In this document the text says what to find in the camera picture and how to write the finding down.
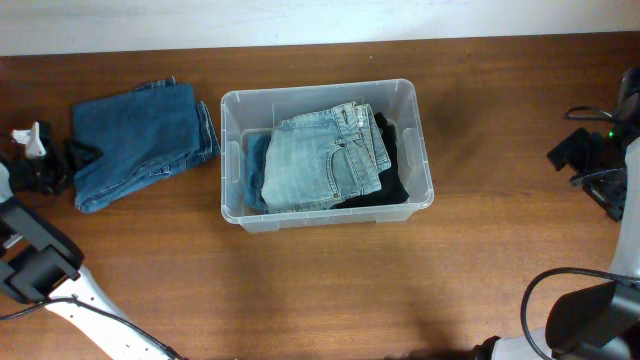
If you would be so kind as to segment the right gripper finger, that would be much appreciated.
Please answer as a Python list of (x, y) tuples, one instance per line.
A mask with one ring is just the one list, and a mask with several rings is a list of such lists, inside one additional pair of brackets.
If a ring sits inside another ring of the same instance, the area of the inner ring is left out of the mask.
[(581, 187), (614, 221), (621, 221), (625, 208), (625, 168), (599, 169), (577, 174), (572, 186)]
[(556, 171), (565, 166), (575, 171), (586, 171), (591, 165), (591, 140), (591, 134), (579, 128), (551, 149), (546, 157)]

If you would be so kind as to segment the dark blue jeans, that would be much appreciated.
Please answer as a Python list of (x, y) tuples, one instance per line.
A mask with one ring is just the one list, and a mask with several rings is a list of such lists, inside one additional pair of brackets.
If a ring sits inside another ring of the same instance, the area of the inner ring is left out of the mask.
[(78, 103), (72, 121), (73, 139), (102, 151), (74, 176), (85, 214), (220, 154), (208, 107), (173, 77)]

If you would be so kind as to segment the small blue denim shorts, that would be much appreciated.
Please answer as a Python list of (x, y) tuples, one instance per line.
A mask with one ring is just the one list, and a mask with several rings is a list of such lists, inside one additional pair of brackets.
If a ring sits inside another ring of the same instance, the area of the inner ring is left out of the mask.
[(247, 182), (244, 202), (247, 206), (261, 212), (267, 211), (262, 196), (264, 185), (266, 154), (271, 141), (269, 133), (252, 133), (248, 137), (248, 153), (246, 160)]

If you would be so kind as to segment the black garment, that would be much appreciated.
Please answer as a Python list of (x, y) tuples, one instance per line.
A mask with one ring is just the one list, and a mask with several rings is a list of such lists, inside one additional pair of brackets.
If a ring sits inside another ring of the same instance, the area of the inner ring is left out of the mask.
[(381, 189), (367, 195), (361, 195), (346, 200), (333, 206), (333, 209), (401, 204), (409, 198), (409, 194), (399, 176), (395, 127), (381, 112), (376, 113), (374, 117), (391, 161), (390, 168), (379, 174)]

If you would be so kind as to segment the light blue jeans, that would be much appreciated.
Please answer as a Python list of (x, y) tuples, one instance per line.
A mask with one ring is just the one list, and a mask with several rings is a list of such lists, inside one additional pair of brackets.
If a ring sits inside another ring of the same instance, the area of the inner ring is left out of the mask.
[(371, 106), (347, 102), (273, 127), (261, 195), (270, 213), (326, 210), (381, 190), (390, 168)]

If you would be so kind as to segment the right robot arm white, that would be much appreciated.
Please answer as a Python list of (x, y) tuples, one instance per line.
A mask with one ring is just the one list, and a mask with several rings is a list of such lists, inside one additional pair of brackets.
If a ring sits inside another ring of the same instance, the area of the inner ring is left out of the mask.
[[(639, 70), (631, 68), (624, 73), (613, 111), (579, 106), (564, 116), (614, 126), (606, 136), (580, 128), (547, 155), (555, 169), (571, 167), (575, 172), (571, 184), (620, 222), (614, 258), (606, 271), (560, 267), (537, 275), (521, 300), (522, 336), (489, 338), (471, 350), (473, 359), (639, 356)], [(533, 331), (527, 320), (530, 297), (540, 282), (557, 275), (581, 275), (599, 282), (561, 296), (546, 325)]]

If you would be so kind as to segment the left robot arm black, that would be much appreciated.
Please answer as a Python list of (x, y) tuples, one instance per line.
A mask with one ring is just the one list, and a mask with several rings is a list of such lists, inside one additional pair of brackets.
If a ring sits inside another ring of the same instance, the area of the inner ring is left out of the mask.
[(101, 150), (74, 140), (57, 147), (46, 122), (14, 130), (10, 138), (24, 153), (1, 157), (1, 250), (7, 252), (19, 242), (26, 246), (13, 258), (2, 259), (2, 293), (23, 304), (22, 315), (44, 308), (69, 321), (112, 359), (179, 358), (106, 295), (71, 239), (16, 196), (62, 193), (76, 171), (101, 157)]

